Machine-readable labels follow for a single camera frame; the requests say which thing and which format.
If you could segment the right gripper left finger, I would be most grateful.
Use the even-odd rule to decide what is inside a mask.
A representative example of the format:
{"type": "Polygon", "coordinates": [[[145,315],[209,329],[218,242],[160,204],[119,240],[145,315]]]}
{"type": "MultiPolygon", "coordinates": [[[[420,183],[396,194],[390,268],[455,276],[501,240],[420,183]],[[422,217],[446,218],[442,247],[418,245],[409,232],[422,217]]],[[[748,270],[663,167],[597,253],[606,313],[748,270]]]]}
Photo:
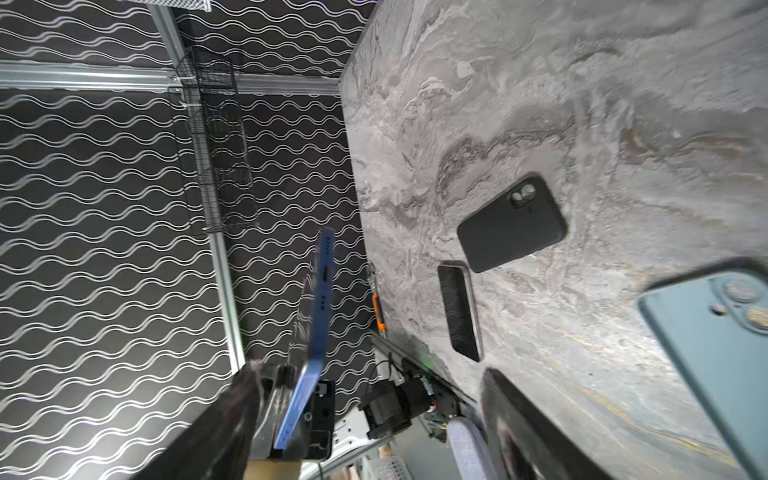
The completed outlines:
{"type": "Polygon", "coordinates": [[[246,362],[214,403],[136,479],[242,479],[262,410],[262,364],[246,362]]]}

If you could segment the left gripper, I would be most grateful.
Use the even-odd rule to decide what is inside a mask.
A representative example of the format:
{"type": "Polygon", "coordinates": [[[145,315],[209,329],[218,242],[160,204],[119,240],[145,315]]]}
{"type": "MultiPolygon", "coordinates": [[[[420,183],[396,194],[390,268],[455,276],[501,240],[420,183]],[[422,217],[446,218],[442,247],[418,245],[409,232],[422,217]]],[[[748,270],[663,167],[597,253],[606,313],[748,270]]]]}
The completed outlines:
{"type": "Polygon", "coordinates": [[[251,442],[252,461],[324,461],[333,452],[336,382],[320,379],[309,393],[298,388],[298,369],[264,364],[263,397],[251,442]]]}

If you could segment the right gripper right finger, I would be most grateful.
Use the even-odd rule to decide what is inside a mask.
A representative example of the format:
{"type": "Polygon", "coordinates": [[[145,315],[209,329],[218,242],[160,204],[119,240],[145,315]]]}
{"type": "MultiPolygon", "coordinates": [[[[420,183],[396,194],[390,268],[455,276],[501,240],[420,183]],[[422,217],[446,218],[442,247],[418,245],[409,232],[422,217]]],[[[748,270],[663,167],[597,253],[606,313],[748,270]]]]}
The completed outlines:
{"type": "Polygon", "coordinates": [[[482,376],[481,411],[501,479],[610,477],[498,369],[482,376]]]}

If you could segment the blue phone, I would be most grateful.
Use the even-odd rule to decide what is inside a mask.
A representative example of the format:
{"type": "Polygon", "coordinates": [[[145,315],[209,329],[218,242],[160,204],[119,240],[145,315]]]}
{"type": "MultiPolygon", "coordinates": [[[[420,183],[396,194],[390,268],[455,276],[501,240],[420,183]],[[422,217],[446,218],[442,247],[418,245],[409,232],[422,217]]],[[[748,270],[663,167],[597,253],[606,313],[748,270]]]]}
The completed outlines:
{"type": "Polygon", "coordinates": [[[274,447],[279,450],[284,450],[289,445],[291,436],[303,416],[303,411],[325,367],[332,317],[334,242],[334,231],[323,228],[317,243],[316,275],[311,315],[309,316],[307,358],[301,368],[292,398],[274,442],[274,447]]]}

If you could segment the black phone case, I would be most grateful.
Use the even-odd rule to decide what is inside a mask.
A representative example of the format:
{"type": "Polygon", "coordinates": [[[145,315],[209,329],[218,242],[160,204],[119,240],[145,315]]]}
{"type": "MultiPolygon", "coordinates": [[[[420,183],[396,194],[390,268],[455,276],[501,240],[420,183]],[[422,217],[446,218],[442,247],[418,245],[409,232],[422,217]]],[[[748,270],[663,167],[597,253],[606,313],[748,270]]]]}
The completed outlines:
{"type": "Polygon", "coordinates": [[[529,173],[464,219],[457,236],[475,273],[562,241],[567,222],[544,178],[529,173]]]}

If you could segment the light teal phone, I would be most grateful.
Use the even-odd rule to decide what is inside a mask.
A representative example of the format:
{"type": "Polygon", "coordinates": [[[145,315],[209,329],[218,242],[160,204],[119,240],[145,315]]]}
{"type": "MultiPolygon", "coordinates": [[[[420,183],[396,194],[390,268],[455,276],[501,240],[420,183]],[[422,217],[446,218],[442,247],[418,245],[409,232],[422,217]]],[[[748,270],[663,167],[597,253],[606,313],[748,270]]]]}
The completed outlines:
{"type": "Polygon", "coordinates": [[[649,289],[637,306],[744,471],[766,478],[766,276],[724,269],[649,289]]]}

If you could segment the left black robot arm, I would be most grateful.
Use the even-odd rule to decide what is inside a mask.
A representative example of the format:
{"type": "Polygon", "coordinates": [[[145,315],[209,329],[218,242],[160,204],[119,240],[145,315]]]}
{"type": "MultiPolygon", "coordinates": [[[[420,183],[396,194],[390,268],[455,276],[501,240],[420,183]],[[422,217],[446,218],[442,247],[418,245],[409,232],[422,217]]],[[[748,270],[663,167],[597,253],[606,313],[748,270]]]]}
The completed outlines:
{"type": "Polygon", "coordinates": [[[393,366],[394,380],[375,380],[357,407],[341,417],[334,411],[339,392],[314,365],[264,367],[265,403],[250,447],[251,460],[329,461],[411,426],[427,424],[442,436],[447,422],[470,412],[472,400],[442,378],[404,358],[393,366]]]}

